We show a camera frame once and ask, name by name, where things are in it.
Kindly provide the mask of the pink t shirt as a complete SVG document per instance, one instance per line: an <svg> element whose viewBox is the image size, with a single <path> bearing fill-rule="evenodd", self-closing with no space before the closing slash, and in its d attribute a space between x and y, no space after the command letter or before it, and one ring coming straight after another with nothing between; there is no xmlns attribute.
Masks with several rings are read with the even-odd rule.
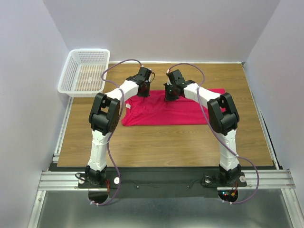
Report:
<svg viewBox="0 0 304 228"><path fill-rule="evenodd" d="M165 101L165 91L151 90L149 97L133 96L126 102L123 126L198 125L207 121L193 100Z"/></svg>

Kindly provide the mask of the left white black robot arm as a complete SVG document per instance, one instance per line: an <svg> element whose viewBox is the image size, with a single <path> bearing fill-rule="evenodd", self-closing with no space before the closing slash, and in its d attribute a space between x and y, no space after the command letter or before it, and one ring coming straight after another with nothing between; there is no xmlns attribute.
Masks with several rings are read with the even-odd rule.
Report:
<svg viewBox="0 0 304 228"><path fill-rule="evenodd" d="M106 152L110 135L115 131L121 106L133 96L148 97L152 70L141 66L139 72L128 77L121 85L106 94L98 93L89 115L92 130L92 147L83 180L95 187L105 184Z"/></svg>

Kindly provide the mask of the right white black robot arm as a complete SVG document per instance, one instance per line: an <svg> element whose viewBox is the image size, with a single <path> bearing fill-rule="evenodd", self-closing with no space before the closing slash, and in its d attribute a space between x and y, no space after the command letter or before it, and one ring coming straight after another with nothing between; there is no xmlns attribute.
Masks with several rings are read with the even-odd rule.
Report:
<svg viewBox="0 0 304 228"><path fill-rule="evenodd" d="M166 73L165 100L175 101L180 97L197 102L203 112L207 124L219 142L220 162L219 181L223 185L235 182L241 172L236 151L236 132L239 114L231 94L216 93L205 89L192 80L186 81L180 70Z"/></svg>

